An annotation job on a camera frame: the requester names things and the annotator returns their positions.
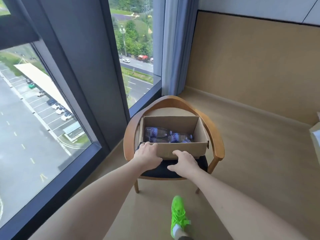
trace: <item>car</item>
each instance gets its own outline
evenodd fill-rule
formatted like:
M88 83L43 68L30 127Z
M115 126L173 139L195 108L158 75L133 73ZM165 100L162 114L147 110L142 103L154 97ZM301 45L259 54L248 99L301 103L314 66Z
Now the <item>car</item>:
M52 105L54 105L56 102L57 102L57 101L56 101L55 99L50 98L50 99L47 101L47 104L48 104L49 106L52 106Z
M32 83L32 81L29 78L26 78L26 82L27 82L27 84L31 84Z
M60 108L60 106L61 106L61 104L56 102L54 105L51 106L51 108L53 108L54 110L57 110L58 108Z
M66 113L64 113L64 115L61 116L61 119L63 121L67 121L68 119L70 119L73 116L74 116L73 113L70 113L69 111L67 111Z
M35 88L35 87L36 87L36 85L35 85L35 83L34 83L34 82L32 82L32 83L30 83L30 84L28 85L28 87L29 87L30 89L33 89L33 88Z
M65 107L63 107L63 106L61 106L60 108L58 108L57 110L56 110L56 113L57 114L62 114L63 112L65 112L66 111L66 108Z
M46 92L43 91L43 90L40 90L40 91L37 93L37 96L38 96L38 97L42 97L42 96L44 96L44 95L46 95Z

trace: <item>plastic bottle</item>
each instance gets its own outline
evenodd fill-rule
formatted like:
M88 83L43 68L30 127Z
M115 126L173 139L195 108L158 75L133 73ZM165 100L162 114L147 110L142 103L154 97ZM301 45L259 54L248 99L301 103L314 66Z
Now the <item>plastic bottle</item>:
M149 138L150 142L153 143L170 143L170 137L150 137Z
M146 138L151 137L166 137L170 136L172 131L164 129L164 128L157 128L157 127L146 127L144 136Z
M192 135L185 133L173 133L170 138L172 143L190 143L193 141Z

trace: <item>cardboard box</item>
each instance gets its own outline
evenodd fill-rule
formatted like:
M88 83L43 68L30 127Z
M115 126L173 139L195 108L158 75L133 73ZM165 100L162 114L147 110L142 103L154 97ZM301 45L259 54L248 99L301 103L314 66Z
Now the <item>cardboard box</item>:
M199 158L209 148L209 139L199 116L144 116L139 127L139 142L144 141L145 127L160 127L173 133L188 133L193 135L191 143L158 143L157 156L164 160L178 159L174 150L187 151L194 158Z

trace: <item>dark seat cushion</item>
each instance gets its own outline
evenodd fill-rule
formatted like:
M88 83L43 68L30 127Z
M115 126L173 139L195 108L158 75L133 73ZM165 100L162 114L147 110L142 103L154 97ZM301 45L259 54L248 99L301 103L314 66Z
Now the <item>dark seat cushion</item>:
M208 162L206 156L201 156L199 159L196 159L199 167L206 171L208 170ZM174 178L181 178L176 172L172 172L167 169L167 166L177 164L178 160L163 160L159 166L155 169L145 171L141 174L141 176L146 177L153 177L153 178L167 178L167 179L174 179Z

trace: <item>glass pane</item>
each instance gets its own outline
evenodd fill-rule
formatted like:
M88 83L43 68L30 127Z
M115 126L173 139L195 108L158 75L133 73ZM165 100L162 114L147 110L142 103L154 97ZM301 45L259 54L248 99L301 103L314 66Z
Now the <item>glass pane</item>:
M129 108L153 80L153 1L109 0Z
M3 0L0 0L0 16L1 15L8 15L8 14L10 14L8 8L6 7Z
M30 44L0 51L0 227L90 144Z

